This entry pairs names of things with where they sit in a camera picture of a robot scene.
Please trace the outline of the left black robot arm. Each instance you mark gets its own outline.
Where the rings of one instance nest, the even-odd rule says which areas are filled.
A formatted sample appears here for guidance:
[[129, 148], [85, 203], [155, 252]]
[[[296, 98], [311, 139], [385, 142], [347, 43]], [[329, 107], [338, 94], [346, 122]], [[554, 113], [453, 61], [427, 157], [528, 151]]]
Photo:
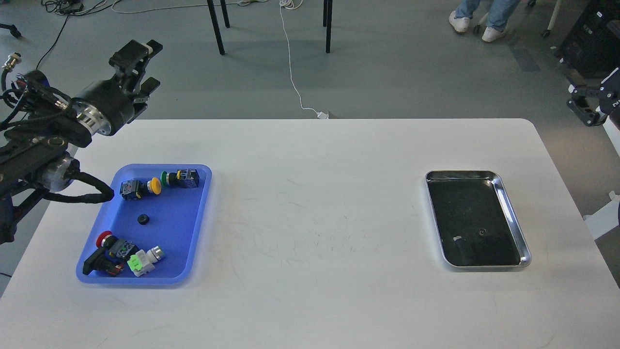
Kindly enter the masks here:
[[7, 85], [21, 61], [19, 53], [9, 55], [1, 69], [1, 99], [13, 109], [1, 122], [7, 140], [0, 161], [1, 243], [14, 241], [17, 224], [42, 199], [98, 204], [114, 197], [106, 183], [80, 170], [68, 146], [84, 148], [96, 133], [115, 135], [146, 110], [160, 82], [144, 80], [145, 68], [162, 49], [155, 40], [131, 40], [109, 60], [113, 77], [76, 97], [51, 87], [38, 69]]

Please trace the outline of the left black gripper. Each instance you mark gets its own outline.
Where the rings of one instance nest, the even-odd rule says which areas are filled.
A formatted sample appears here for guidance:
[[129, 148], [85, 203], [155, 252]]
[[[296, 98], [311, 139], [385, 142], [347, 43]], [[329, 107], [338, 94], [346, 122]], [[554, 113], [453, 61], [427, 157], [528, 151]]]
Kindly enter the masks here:
[[93, 82], [72, 98], [77, 121], [91, 135], [115, 135], [148, 108], [148, 99], [161, 82], [149, 77], [139, 92], [131, 90], [139, 87], [149, 60], [162, 49], [163, 45], [155, 40], [145, 44], [130, 40], [110, 57], [114, 78]]

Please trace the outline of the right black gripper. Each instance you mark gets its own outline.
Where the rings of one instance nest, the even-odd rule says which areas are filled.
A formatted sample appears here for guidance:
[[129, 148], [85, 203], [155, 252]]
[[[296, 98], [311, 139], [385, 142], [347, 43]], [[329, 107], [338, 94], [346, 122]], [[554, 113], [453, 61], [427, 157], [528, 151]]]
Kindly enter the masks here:
[[[587, 127], [600, 126], [606, 121], [620, 126], [620, 70], [615, 68], [604, 78], [599, 88], [586, 85], [570, 84], [568, 88], [571, 98], [567, 106]], [[588, 98], [599, 100], [599, 109], [592, 107]]]

